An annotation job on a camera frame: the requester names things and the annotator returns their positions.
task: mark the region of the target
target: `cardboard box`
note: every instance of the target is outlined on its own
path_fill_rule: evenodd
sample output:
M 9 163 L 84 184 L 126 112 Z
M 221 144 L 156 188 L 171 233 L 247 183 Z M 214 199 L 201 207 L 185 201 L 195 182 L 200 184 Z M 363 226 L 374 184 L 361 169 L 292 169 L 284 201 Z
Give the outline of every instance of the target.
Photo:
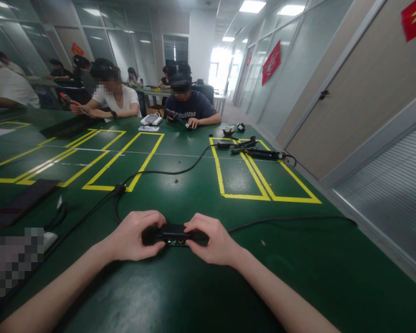
M 165 111 L 165 107 L 163 105 L 153 105 L 147 108 L 147 114 L 154 114 L 156 112 L 160 112 L 163 117 L 163 113 Z

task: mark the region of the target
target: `hand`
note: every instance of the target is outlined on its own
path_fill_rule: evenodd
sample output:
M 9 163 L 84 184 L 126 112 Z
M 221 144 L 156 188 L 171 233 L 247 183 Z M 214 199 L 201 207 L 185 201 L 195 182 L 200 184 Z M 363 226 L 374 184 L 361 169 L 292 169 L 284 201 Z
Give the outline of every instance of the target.
M 192 128 L 197 128 L 198 125 L 201 125 L 201 119 L 190 118 L 188 119 L 188 126 Z
M 89 110 L 88 114 L 91 118 L 111 118 L 111 112 L 105 112 L 99 109 Z
M 133 211 L 101 243 L 110 260 L 138 261 L 154 257 L 165 246 L 165 242 L 143 246 L 142 232 L 153 224 L 161 228 L 165 223 L 164 216 L 156 210 Z
M 184 225 L 186 233 L 198 229 L 209 237 L 206 247 L 192 240 L 186 241 L 196 256 L 209 264 L 234 265 L 242 248 L 231 238 L 219 220 L 197 213 Z
M 69 104 L 69 109 L 73 112 L 73 114 L 75 114 L 76 116 L 79 116 L 79 115 L 81 115 L 81 114 L 83 114 L 83 112 L 80 110 L 80 109 L 82 109 L 83 110 L 83 105 L 82 104 L 80 104 L 80 103 L 77 103 L 77 102 L 75 102 L 75 101 L 72 101 L 70 104 Z

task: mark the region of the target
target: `black keyboard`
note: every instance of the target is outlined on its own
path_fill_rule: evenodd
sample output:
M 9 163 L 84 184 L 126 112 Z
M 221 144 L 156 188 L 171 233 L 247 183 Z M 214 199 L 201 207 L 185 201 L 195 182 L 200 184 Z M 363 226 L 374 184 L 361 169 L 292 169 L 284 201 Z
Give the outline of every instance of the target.
M 59 138 L 72 138 L 88 128 L 103 122 L 103 119 L 93 119 L 83 115 L 68 119 L 54 126 L 47 127 L 41 130 L 40 133 L 46 138 L 52 138 L 54 136 Z

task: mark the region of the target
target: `door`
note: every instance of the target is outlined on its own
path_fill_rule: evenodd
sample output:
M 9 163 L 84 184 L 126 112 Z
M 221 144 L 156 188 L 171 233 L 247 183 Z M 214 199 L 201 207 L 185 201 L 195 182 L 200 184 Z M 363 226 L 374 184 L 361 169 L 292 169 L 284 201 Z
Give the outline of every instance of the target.
M 414 0 L 387 1 L 328 90 L 287 146 L 323 179 L 416 98 L 416 38 L 405 41 L 401 12 Z
M 245 62 L 244 62 L 244 69 L 242 71 L 242 75 L 240 76 L 239 84 L 237 85 L 236 97 L 234 98 L 234 105 L 237 106 L 237 107 L 239 106 L 240 99 L 242 98 L 242 92 L 244 91 L 246 76 L 248 74 L 249 66 L 247 66 L 246 63 L 247 63 L 247 60 L 248 60 L 248 57 L 250 56 L 250 54 L 251 55 L 253 54 L 254 47 L 255 47 L 255 45 L 251 46 L 248 49 L 248 52 L 246 53 L 246 58 L 245 58 Z

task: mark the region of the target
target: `chair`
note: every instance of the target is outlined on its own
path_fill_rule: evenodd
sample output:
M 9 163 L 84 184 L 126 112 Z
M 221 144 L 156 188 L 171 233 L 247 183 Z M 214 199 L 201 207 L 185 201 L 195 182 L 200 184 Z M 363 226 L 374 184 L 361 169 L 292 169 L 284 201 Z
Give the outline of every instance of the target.
M 195 85 L 191 87 L 192 90 L 198 91 L 202 94 L 204 94 L 211 105 L 214 105 L 214 87 L 210 85 Z
M 144 92 L 136 91 L 137 92 L 137 98 L 139 99 L 139 106 L 140 106 L 140 114 L 142 117 L 147 116 L 147 104 L 146 104 L 146 95 Z

